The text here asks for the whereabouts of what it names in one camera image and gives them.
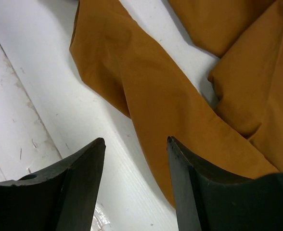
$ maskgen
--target brown fabric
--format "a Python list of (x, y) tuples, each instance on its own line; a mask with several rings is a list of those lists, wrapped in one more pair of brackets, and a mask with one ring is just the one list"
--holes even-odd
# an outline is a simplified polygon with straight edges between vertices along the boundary
[[(223, 56), (208, 78), (220, 99), (217, 115), (283, 171), (283, 0), (169, 1), (183, 24), (191, 25), (192, 39)], [(229, 3), (237, 7), (227, 8)], [(228, 14), (219, 14), (223, 6)], [(203, 23), (190, 24), (187, 14), (201, 10), (209, 14), (197, 14), (193, 21)], [(234, 14), (236, 23), (231, 20)]]

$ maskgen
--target brown cloth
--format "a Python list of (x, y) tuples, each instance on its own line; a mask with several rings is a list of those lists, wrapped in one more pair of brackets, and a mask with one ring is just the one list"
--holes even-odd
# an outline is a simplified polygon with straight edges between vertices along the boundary
[(209, 75), (215, 112), (119, 0), (79, 2), (70, 51), (82, 80), (132, 119), (172, 205), (168, 136), (235, 174), (283, 171), (283, 0), (170, 4), (192, 40), (222, 57)]

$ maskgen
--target white floor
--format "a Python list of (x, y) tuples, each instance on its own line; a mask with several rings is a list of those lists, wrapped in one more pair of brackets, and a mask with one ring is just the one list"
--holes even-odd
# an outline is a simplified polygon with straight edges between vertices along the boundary
[[(121, 2), (215, 105), (206, 75), (217, 59), (192, 45), (167, 0)], [(131, 120), (80, 81), (68, 51), (76, 8), (76, 0), (0, 0), (0, 44), (25, 88), (17, 87), (15, 74), (3, 72), (0, 180), (17, 179), (103, 137), (98, 204), (112, 230), (176, 231), (175, 211), (151, 175)]]

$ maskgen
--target black object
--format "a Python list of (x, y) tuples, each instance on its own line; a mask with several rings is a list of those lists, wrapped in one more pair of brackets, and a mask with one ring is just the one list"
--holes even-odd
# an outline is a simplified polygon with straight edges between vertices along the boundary
[(18, 181), (0, 182), (0, 231), (90, 231), (104, 152), (99, 138)]
[(256, 180), (167, 141), (179, 231), (283, 231), (283, 173)]

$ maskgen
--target cloth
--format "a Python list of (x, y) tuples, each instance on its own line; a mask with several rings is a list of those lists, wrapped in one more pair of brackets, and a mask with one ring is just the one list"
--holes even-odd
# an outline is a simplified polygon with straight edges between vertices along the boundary
[[(76, 14), (70, 51), (82, 80), (132, 119), (150, 170), (173, 206), (168, 136), (241, 176), (283, 170), (283, 104), (267, 97), (273, 92), (271, 97), (283, 100), (283, 1), (260, 1), (264, 4), (253, 13), (250, 6), (241, 11), (245, 0), (219, 1), (217, 9), (216, 2), (170, 0), (192, 40), (222, 57), (209, 76), (220, 98), (215, 111), (119, 0), (80, 0)], [(242, 14), (226, 19), (233, 9)], [(236, 14), (231, 31), (220, 25)], [(272, 76), (278, 69), (276, 83)]]

